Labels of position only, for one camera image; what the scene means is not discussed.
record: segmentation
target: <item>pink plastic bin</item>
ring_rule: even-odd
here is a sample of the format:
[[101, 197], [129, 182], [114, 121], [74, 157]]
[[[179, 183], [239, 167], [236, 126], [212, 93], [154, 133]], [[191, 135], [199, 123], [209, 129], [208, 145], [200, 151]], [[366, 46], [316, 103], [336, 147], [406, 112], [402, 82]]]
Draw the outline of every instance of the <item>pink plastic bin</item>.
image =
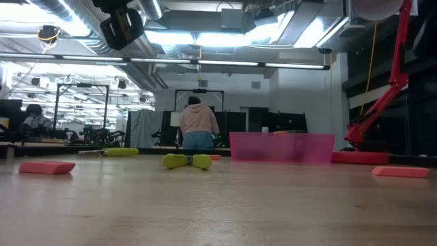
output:
[[307, 133], [231, 133], [233, 161], [332, 163], [335, 137]]

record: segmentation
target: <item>yellow cable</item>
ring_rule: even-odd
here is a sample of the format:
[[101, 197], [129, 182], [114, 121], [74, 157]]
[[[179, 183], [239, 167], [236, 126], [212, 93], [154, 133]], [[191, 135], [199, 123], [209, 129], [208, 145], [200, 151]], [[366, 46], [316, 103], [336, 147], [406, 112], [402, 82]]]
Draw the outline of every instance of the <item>yellow cable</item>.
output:
[[369, 76], [367, 77], [367, 86], [366, 86], [366, 92], [364, 94], [363, 104], [361, 105], [361, 113], [363, 114], [364, 111], [364, 104], [366, 103], [366, 96], [367, 92], [369, 91], [369, 85], [370, 85], [370, 78], [371, 78], [371, 70], [373, 67], [373, 55], [375, 54], [375, 44], [376, 44], [376, 30], [378, 28], [378, 22], [375, 21], [375, 31], [373, 32], [373, 44], [371, 46], [371, 56], [370, 56], [370, 65], [369, 65]]
[[54, 38], [52, 38], [49, 42], [49, 44], [47, 44], [46, 48], [44, 48], [44, 50], [42, 51], [43, 54], [45, 54], [51, 47], [50, 45], [52, 44]]

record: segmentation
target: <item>person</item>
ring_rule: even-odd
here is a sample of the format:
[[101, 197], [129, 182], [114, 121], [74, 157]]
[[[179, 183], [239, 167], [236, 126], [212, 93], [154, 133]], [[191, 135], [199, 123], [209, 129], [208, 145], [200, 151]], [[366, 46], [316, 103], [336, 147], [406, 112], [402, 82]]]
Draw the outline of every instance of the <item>person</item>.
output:
[[42, 114], [42, 108], [40, 105], [33, 104], [26, 108], [26, 112], [30, 114], [29, 117], [22, 124], [22, 129], [35, 129], [39, 125], [44, 128], [51, 128], [53, 126], [52, 122]]
[[182, 112], [180, 130], [184, 136], [182, 147], [185, 150], [213, 150], [213, 136], [219, 134], [216, 116], [196, 96], [188, 99], [188, 107]]

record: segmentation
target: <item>ceiling light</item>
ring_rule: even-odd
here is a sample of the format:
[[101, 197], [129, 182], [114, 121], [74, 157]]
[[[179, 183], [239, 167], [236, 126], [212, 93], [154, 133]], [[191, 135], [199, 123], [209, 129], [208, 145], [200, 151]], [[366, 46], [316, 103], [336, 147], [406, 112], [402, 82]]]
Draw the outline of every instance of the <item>ceiling light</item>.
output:
[[118, 63], [118, 62], [109, 62], [109, 61], [97, 61], [96, 65], [99, 66], [127, 66], [126, 62]]
[[[89, 93], [90, 96], [106, 96], [106, 94], [101, 93]], [[109, 96], [124, 96], [123, 94], [109, 94]]]
[[32, 80], [30, 81], [30, 84], [32, 84], [34, 86], [39, 86], [40, 85], [40, 78], [32, 78]]
[[240, 47], [250, 45], [243, 34], [232, 33], [201, 33], [197, 44], [210, 47]]
[[126, 87], [127, 87], [126, 81], [123, 79], [120, 79], [118, 81], [118, 88], [124, 90], [124, 89], [126, 89]]
[[311, 48], [317, 44], [318, 40], [323, 37], [323, 21], [320, 17], [316, 17], [313, 22], [305, 29], [296, 43], [294, 48]]
[[160, 45], [194, 44], [191, 33], [170, 31], [145, 31], [149, 42]]
[[272, 44], [273, 42], [277, 42], [278, 39], [281, 37], [282, 33], [285, 31], [285, 28], [288, 26], [288, 23], [292, 20], [292, 17], [294, 15], [294, 11], [289, 11], [287, 13], [281, 14], [278, 16], [278, 23], [279, 26], [275, 33], [270, 38], [269, 43]]
[[54, 59], [54, 55], [42, 54], [20, 54], [20, 53], [0, 53], [0, 57], [6, 58], [28, 58], [28, 59]]
[[228, 66], [257, 66], [257, 62], [249, 61], [209, 61], [209, 60], [199, 60], [201, 65], [228, 65]]
[[131, 58], [132, 62], [151, 62], [156, 64], [190, 64], [188, 59]]
[[309, 65], [309, 64], [276, 64], [276, 63], [266, 63], [267, 68], [297, 68], [297, 69], [315, 69], [323, 70], [328, 66], [323, 65]]
[[64, 59], [82, 60], [82, 61], [100, 61], [100, 62], [122, 62], [121, 57], [92, 57], [92, 56], [76, 56], [76, 55], [63, 55]]
[[320, 47], [322, 46], [326, 41], [328, 41], [332, 36], [334, 36], [335, 33], [337, 33], [340, 28], [342, 28], [347, 22], [349, 21], [349, 17], [344, 18], [337, 26], [334, 27], [334, 29], [330, 30], [324, 38], [322, 38], [315, 46]]
[[277, 28], [278, 23], [265, 24], [259, 27], [255, 27], [251, 31], [247, 32], [244, 36], [247, 40], [250, 40], [251, 43], [253, 41], [266, 40], [275, 33]]
[[139, 97], [140, 102], [145, 103], [146, 100], [147, 100], [147, 97], [145, 95], [140, 95], [140, 97]]

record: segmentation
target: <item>black equipment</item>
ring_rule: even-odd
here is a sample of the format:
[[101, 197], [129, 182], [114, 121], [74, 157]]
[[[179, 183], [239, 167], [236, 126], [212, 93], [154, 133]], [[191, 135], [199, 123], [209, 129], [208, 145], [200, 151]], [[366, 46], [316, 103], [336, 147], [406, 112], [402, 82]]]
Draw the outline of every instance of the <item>black equipment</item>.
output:
[[86, 144], [98, 144], [99, 146], [107, 147], [120, 147], [124, 136], [126, 135], [123, 131], [115, 131], [110, 133], [108, 129], [93, 129], [91, 126], [86, 126], [83, 132], [79, 133], [80, 136], [84, 135]]
[[144, 34], [143, 20], [140, 14], [127, 6], [131, 1], [93, 0], [95, 7], [111, 15], [100, 24], [100, 28], [108, 45], [118, 51]]

